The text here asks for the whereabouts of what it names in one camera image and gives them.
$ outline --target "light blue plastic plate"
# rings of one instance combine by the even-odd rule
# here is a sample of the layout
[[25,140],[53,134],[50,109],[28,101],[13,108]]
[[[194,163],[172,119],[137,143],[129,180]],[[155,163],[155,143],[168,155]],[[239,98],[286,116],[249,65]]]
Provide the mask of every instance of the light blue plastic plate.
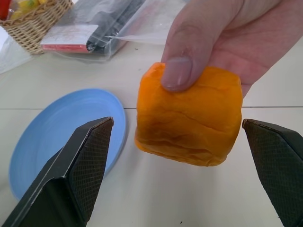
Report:
[[108,91],[85,89],[70,93],[44,109],[27,127],[10,161],[9,183],[21,199],[46,162],[59,151],[75,129],[89,121],[113,117],[105,175],[124,144],[126,117],[120,101]]

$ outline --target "orange bread roll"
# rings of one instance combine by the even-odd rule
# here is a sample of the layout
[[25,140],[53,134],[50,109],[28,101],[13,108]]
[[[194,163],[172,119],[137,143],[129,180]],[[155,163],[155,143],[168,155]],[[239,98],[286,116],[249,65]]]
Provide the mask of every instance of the orange bread roll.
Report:
[[241,82],[226,70],[208,67],[188,90],[161,86],[164,63],[143,76],[137,103],[135,143],[145,152],[196,166],[221,164],[238,136]]

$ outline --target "clear plastic bag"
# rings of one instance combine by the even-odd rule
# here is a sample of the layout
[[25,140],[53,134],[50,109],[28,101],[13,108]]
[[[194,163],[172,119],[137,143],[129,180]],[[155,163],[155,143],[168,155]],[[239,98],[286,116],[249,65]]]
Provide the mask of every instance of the clear plastic bag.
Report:
[[12,37],[8,37],[0,51],[0,74],[33,59]]
[[154,14],[144,15],[144,25],[130,35],[119,34],[114,39],[144,44],[165,45],[169,29],[177,14],[189,0],[165,0]]
[[48,32],[42,48],[75,58],[79,55],[70,53],[90,53],[85,59],[107,60],[125,44],[113,37],[133,34],[143,25],[146,14],[155,13],[163,1],[79,0]]
[[126,41],[164,45],[172,22],[185,3],[185,0],[79,0],[41,44],[46,51],[84,62],[107,60]]

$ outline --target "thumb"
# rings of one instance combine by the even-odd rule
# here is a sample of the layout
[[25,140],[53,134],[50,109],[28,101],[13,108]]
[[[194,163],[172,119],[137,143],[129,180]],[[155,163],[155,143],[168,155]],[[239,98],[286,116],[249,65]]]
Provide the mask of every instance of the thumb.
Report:
[[214,43],[242,4],[243,0],[191,0],[181,10],[162,57],[165,89],[181,91],[195,83],[208,64]]

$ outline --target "packaged item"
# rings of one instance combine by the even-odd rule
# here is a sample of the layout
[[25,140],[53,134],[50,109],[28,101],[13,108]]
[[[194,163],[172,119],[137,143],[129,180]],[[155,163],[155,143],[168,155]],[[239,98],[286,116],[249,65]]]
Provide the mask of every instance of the packaged item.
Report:
[[45,51],[94,53],[106,60],[164,0],[79,0],[41,42]]
[[0,1],[0,20],[6,20],[9,15],[9,5],[11,0]]

